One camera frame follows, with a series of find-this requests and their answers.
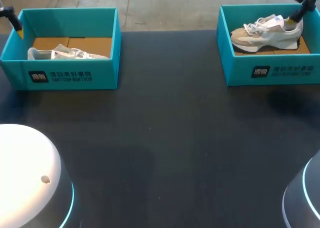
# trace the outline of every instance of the white dome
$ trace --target white dome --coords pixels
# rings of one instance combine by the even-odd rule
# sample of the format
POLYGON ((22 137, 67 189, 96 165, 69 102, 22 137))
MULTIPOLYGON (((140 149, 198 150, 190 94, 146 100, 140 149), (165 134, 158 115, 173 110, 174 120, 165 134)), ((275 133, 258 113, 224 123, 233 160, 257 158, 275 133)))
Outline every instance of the white dome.
POLYGON ((33 219, 53 196, 61 174, 59 153, 39 131, 0 125, 0 227, 33 219))

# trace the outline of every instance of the concrete floor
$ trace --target concrete floor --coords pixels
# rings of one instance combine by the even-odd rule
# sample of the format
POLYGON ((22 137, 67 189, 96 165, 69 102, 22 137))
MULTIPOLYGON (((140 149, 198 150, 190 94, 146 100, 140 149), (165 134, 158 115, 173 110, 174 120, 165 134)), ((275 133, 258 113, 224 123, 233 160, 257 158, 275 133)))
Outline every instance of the concrete floor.
MULTIPOLYGON (((220 5, 293 3, 294 0, 2 0, 27 8, 117 7, 123 31, 215 29, 220 5)), ((0 33, 11 27, 0 19, 0 33)))

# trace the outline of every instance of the cardboard insert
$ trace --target cardboard insert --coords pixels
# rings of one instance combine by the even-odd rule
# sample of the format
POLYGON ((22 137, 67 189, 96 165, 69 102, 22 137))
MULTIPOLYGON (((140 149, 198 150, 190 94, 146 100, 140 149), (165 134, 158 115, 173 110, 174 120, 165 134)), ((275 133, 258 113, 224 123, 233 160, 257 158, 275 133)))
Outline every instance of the cardboard insert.
POLYGON ((307 47, 307 44, 304 40, 304 38, 301 36, 300 38, 300 45, 295 50, 283 50, 283 49, 277 49, 272 46, 264 46, 261 49, 259 49, 256 53, 242 53, 240 49, 235 49, 234 54, 236 56, 244 56, 244 55, 275 55, 275 54, 310 54, 309 48, 307 47))
POLYGON ((35 38, 33 47, 38 50, 52 50, 59 44, 68 48, 76 48, 90 54, 98 54, 110 58, 112 38, 35 38))

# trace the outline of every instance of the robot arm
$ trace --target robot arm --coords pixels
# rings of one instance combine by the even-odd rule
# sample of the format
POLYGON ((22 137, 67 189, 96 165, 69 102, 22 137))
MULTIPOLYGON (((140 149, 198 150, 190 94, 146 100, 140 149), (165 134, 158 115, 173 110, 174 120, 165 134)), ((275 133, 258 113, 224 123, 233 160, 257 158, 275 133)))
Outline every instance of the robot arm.
POLYGON ((295 11, 293 14, 290 15, 289 19, 298 23, 301 21, 303 16, 308 11, 314 11, 316 9, 316 1, 317 0, 295 0, 298 3, 301 3, 301 8, 295 11))
POLYGON ((9 19, 14 30, 19 34, 21 39, 24 39, 24 31, 22 22, 15 15, 15 9, 13 7, 4 8, 0 1, 0 18, 6 17, 9 19))

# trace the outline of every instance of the teal shoe box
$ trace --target teal shoe box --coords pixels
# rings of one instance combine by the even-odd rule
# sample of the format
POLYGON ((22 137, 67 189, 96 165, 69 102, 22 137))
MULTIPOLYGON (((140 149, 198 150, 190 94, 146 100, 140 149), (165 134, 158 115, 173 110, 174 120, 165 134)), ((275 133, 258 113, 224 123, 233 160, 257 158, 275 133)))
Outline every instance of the teal shoe box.
POLYGON ((226 84, 276 85, 320 83, 320 13, 308 12, 303 18, 303 38, 310 54, 236 56, 230 33, 243 24, 254 23, 272 14, 287 18, 299 4, 221 6, 217 43, 226 84))
POLYGON ((24 39, 12 30, 0 58, 15 89, 117 88, 121 51, 117 9, 25 9, 18 18, 23 23, 24 39), (112 37, 110 59, 27 60, 27 51, 36 37, 112 37))

